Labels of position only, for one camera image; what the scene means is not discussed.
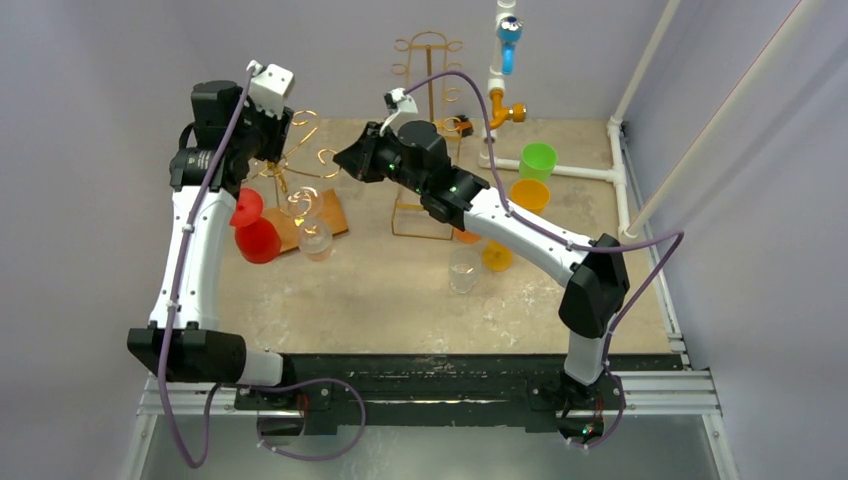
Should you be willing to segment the clear stemmed glass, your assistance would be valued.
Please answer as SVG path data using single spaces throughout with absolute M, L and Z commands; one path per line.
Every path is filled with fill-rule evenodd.
M 295 224 L 300 252 L 314 262 L 327 260 L 333 252 L 333 234 L 320 218 L 321 194 L 313 187 L 292 190 L 286 196 L 283 210 Z

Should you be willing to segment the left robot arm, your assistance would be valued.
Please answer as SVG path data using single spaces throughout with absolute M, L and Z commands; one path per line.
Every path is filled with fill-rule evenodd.
M 293 115 L 292 80 L 216 80 L 193 87 L 193 120 L 169 164 L 173 224 L 160 293 L 127 348 L 165 382 L 259 385 L 272 408 L 297 399 L 298 382 L 280 354 L 251 349 L 220 330 L 218 279 L 224 233 L 253 159 L 280 160 Z

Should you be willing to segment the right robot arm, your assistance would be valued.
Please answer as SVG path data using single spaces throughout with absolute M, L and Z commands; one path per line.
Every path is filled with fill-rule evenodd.
M 410 121 L 397 131 L 369 122 L 332 160 L 360 182 L 390 180 L 417 194 L 434 220 L 504 246 L 562 286 L 558 316 L 570 334 L 561 392 L 576 407 L 599 396 L 610 322 L 630 289 L 614 237 L 591 239 L 510 202 L 501 190 L 453 164 L 446 140 L 427 121 Z

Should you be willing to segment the red plastic goblet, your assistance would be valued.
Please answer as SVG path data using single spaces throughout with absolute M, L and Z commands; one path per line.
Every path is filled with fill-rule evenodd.
M 263 216 L 264 201 L 253 189 L 242 188 L 230 219 L 234 240 L 242 257 L 253 264 L 265 264 L 275 259 L 281 240 L 275 226 Z

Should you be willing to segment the gold swirl wine glass rack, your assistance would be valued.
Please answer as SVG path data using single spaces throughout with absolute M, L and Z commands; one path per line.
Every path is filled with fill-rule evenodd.
M 254 160 L 243 184 L 264 196 L 262 217 L 274 226 L 280 239 L 280 255 L 298 250 L 305 235 L 301 224 L 317 218 L 322 232 L 338 238 L 350 231 L 338 193 L 330 185 L 341 171 L 331 165 L 335 151 L 318 148 L 323 120 L 313 110 L 294 113 L 290 133 L 294 144 L 284 149 L 282 159 L 272 164 Z

